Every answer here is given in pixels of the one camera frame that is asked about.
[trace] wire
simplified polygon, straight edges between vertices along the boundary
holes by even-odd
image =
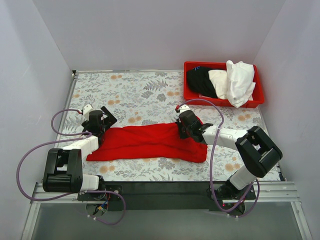
[[[98,220],[99,222],[103,223],[103,224],[106,224],[106,225],[116,225],[118,224],[125,216],[126,214],[126,209],[127,209],[127,205],[126,205],[126,201],[124,199],[123,196],[121,196],[119,193],[116,193],[114,191],[105,191],[105,190],[96,190],[96,191],[86,191],[87,193],[90,193],[90,194],[99,194],[99,193],[106,193],[106,194],[113,194],[113,195],[116,195],[117,197],[119,197],[123,203],[123,212],[122,212],[122,215],[121,217],[115,221],[115,222],[108,222],[108,221],[105,221],[105,220],[102,220],[100,218],[97,218],[97,217],[94,217],[93,215],[90,215],[91,218],[95,219],[95,220]]]
[[[214,183],[213,183],[213,168],[214,168],[214,166],[213,165],[214,165],[215,148],[216,148],[216,145],[217,145],[218,136],[219,136],[219,133],[220,133],[220,128],[224,124],[225,118],[224,118],[224,115],[221,112],[221,110],[216,105],[214,105],[212,102],[210,102],[208,100],[201,99],[201,98],[195,98],[195,99],[188,100],[188,101],[182,103],[181,105],[179,105],[179,108],[181,106],[185,105],[185,104],[188,104],[188,103],[191,103],[191,102],[194,102],[194,101],[203,101],[203,102],[209,103],[210,105],[212,105],[218,111],[218,113],[221,116],[221,122],[218,125],[218,128],[216,130],[215,138],[214,138],[213,145],[212,145],[212,151],[211,151],[211,156],[210,156],[209,180],[210,180],[211,194],[213,196],[213,200],[214,200],[216,206],[219,208],[220,211],[225,212],[225,213],[230,213],[242,203],[242,201],[245,199],[247,193],[250,191],[251,187],[253,186],[254,182],[249,184],[249,186],[246,188],[245,192],[243,193],[242,197],[239,199],[239,201],[233,207],[231,207],[229,209],[223,209],[220,206],[220,204],[218,203],[218,200],[217,200],[215,189],[214,189]],[[238,218],[241,218],[241,217],[244,217],[244,216],[248,215],[253,210],[253,208],[256,206],[258,198],[259,198],[259,195],[260,195],[260,184],[259,184],[258,179],[256,179],[256,183],[257,183],[258,191],[257,191],[256,198],[255,198],[255,201],[254,201],[252,207],[245,214],[237,216]]]
[[[51,128],[53,129],[53,131],[57,134],[60,134],[60,135],[64,135],[64,136],[76,136],[76,135],[87,135],[86,137],[91,137],[92,136],[92,133],[89,132],[89,131],[86,131],[86,132],[80,132],[80,133],[72,133],[72,134],[62,134],[60,132],[58,132],[55,128],[54,128],[54,120],[55,120],[55,117],[62,113],[62,112],[66,112],[66,111],[75,111],[75,112],[79,112],[79,110],[76,110],[76,109],[65,109],[65,110],[61,110],[61,111],[58,111],[55,115],[53,115],[52,119],[51,119]],[[35,146],[34,148],[30,149],[20,160],[20,162],[18,163],[18,166],[16,168],[16,175],[15,175],[15,178],[16,178],[16,184],[20,190],[20,192],[22,193],[23,196],[25,196],[27,199],[31,200],[31,201],[36,201],[36,202],[45,202],[45,201],[51,201],[51,200],[55,200],[55,199],[59,199],[59,198],[62,198],[62,197],[65,197],[65,196],[68,196],[70,194],[72,194],[72,192],[70,193],[64,193],[62,195],[59,195],[59,196],[54,196],[54,197],[50,197],[50,198],[35,198],[35,197],[32,197],[32,196],[29,196],[22,188],[21,186],[21,182],[20,182],[20,170],[21,170],[21,165],[22,163],[24,162],[24,160],[26,159],[26,157],[32,153],[34,150],[38,149],[38,148],[41,148],[43,146],[46,146],[46,145],[51,145],[51,144],[57,144],[57,143],[65,143],[65,142],[71,142],[71,141],[77,141],[77,140],[82,140],[84,139],[84,136],[83,137],[77,137],[77,138],[72,138],[72,139],[65,139],[65,140],[58,140],[58,141],[49,141],[49,142],[45,142],[45,143],[42,143],[38,146]]]

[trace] gray wall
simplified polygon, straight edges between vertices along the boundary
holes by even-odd
[[[320,239],[320,1],[287,0],[254,60],[267,128],[283,151],[313,239]]]
[[[31,0],[0,0],[0,239],[20,239],[30,201],[19,192],[16,168],[32,147],[55,138],[53,113],[62,109],[71,72]],[[49,147],[22,165],[32,194]]]
[[[285,0],[33,0],[68,66],[252,63]]]

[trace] table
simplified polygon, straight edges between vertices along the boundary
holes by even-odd
[[[93,108],[106,108],[118,119],[113,127],[143,126],[172,123],[178,114],[174,111],[183,99],[182,71],[125,71],[80,73],[71,93],[69,108],[82,109],[86,104]],[[194,113],[204,122],[219,124],[218,111],[212,106],[191,105]],[[221,107],[225,121],[223,128],[250,129],[260,126],[263,118],[258,108]],[[63,133],[82,131],[80,115],[68,112],[62,122]],[[83,173],[102,175],[108,181],[208,181],[209,160],[212,148],[208,147],[204,163],[187,162],[165,157],[147,159],[119,159],[114,161],[84,161]],[[216,147],[213,176],[225,181],[243,165],[237,151]],[[279,181],[275,166],[263,181]]]

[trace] red plastic container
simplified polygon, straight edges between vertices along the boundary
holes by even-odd
[[[222,62],[201,62],[201,61],[186,61],[184,63],[184,81],[183,81],[183,97],[185,100],[191,99],[205,99],[209,102],[213,103],[216,106],[221,107],[233,107],[227,99],[219,99],[219,98],[211,98],[206,96],[199,96],[199,93],[193,92],[190,90],[187,84],[187,71],[195,68],[195,67],[207,67],[212,69],[222,69],[227,70],[227,64]],[[264,93],[262,90],[262,85],[260,82],[258,69],[256,65],[253,65],[254,68],[254,77],[253,82],[255,82],[255,87],[252,93],[253,100],[248,100],[245,104],[241,106],[241,108],[256,108],[259,104],[263,104],[265,102]],[[210,105],[205,101],[193,101],[188,103],[190,105]]]

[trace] folded red cloth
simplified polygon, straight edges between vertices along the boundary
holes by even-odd
[[[165,157],[203,163],[207,158],[207,145],[191,137],[180,139],[175,123],[112,127],[103,137],[102,146],[87,161]]]

